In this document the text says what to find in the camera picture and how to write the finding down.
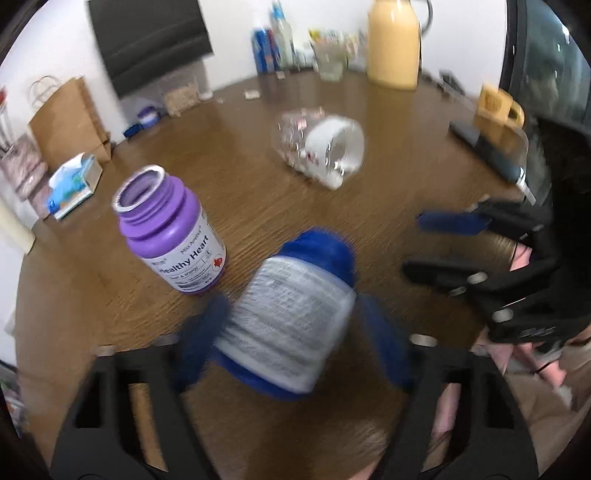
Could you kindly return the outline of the blue pill bottle white label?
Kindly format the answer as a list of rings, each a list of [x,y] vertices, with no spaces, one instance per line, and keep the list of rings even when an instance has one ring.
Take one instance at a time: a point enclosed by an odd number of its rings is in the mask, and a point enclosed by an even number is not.
[[[215,341],[218,363],[260,393],[311,394],[356,303],[353,247],[310,229],[263,261]]]

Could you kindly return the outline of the black smartphone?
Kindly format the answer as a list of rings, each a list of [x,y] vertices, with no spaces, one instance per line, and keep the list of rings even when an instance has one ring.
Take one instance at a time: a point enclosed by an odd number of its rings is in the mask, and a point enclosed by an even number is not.
[[[464,142],[502,180],[515,185],[531,205],[537,203],[534,194],[527,185],[524,168],[502,153],[480,130],[465,122],[451,121],[449,131]]]

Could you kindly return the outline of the yellow mug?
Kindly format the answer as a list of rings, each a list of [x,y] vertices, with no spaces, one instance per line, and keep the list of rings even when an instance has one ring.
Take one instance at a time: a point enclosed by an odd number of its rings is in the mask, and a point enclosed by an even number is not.
[[[522,106],[508,92],[490,83],[483,84],[476,111],[502,125],[522,128],[525,124]]]

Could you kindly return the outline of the clear plastic bottle white neck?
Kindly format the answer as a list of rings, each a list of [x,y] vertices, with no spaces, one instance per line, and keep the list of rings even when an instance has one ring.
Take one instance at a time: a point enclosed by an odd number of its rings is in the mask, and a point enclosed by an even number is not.
[[[323,108],[300,109],[276,118],[273,150],[294,171],[338,190],[361,169],[366,138],[356,120]]]

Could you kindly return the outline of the purple pill bottle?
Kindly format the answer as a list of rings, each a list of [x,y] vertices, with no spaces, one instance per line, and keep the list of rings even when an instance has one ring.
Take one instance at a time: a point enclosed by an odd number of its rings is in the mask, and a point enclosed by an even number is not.
[[[173,289],[200,294],[221,279],[228,250],[197,195],[163,167],[134,172],[112,208],[131,252]]]

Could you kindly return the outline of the yellow thermos jug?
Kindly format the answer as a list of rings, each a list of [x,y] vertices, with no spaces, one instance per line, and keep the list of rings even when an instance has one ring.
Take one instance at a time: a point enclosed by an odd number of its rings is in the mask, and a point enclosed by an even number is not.
[[[409,1],[375,1],[369,12],[369,80],[397,90],[415,90],[420,37],[420,23]]]

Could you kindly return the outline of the white thermos flask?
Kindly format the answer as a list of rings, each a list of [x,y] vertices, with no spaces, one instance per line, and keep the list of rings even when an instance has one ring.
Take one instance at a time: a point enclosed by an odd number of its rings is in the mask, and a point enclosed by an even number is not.
[[[3,198],[0,198],[0,225],[4,232],[27,255],[33,248],[36,237],[11,210]]]

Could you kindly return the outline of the clear drinking glass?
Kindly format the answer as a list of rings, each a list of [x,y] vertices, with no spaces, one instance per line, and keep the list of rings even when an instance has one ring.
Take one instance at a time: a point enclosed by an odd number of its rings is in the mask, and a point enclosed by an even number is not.
[[[339,43],[320,41],[315,42],[314,51],[318,75],[322,81],[341,81],[348,63],[346,48]]]

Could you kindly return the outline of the blue tissue pack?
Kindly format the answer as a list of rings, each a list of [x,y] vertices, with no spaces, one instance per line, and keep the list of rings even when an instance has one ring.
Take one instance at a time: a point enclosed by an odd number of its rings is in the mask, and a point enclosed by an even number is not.
[[[91,153],[80,153],[62,164],[50,177],[49,214],[57,221],[90,198],[102,176],[102,166]]]

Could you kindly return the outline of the pink ceramic vase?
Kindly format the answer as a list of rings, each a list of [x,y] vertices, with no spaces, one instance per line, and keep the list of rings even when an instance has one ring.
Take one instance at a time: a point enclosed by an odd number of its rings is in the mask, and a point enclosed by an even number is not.
[[[38,217],[48,215],[49,167],[31,138],[24,134],[1,159],[1,170],[21,201],[28,201]]]

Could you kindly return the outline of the blue soda can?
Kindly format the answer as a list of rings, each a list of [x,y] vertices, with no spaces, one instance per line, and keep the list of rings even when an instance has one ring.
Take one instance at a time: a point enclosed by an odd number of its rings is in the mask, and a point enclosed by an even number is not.
[[[259,74],[270,74],[279,69],[276,59],[273,32],[270,29],[252,31],[252,53],[256,71]]]

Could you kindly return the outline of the blue bottle cap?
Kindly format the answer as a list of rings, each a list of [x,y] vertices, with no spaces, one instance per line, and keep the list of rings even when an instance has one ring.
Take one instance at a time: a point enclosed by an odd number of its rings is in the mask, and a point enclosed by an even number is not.
[[[137,135],[140,131],[143,130],[143,127],[141,124],[135,123],[133,125],[131,125],[130,127],[128,127],[124,132],[123,132],[123,136],[125,139],[130,139],[133,136]]]

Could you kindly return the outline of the small blue white jar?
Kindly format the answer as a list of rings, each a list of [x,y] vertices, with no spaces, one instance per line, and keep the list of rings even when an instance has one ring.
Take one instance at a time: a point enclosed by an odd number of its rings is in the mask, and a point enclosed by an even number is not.
[[[159,111],[152,105],[142,108],[137,113],[138,123],[142,129],[148,129],[156,125],[160,121]]]

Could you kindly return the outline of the clear jar with grains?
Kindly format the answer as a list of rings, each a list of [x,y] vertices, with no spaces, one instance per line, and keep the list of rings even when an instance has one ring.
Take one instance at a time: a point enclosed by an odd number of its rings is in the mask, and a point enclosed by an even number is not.
[[[160,92],[166,113],[170,117],[178,118],[200,103],[198,85],[194,80],[180,85],[164,85]]]

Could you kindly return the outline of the black paper bag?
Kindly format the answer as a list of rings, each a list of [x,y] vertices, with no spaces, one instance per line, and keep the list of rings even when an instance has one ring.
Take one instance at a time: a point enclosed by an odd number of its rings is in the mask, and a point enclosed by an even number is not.
[[[94,0],[87,3],[98,50],[117,96],[212,53],[193,0]]]

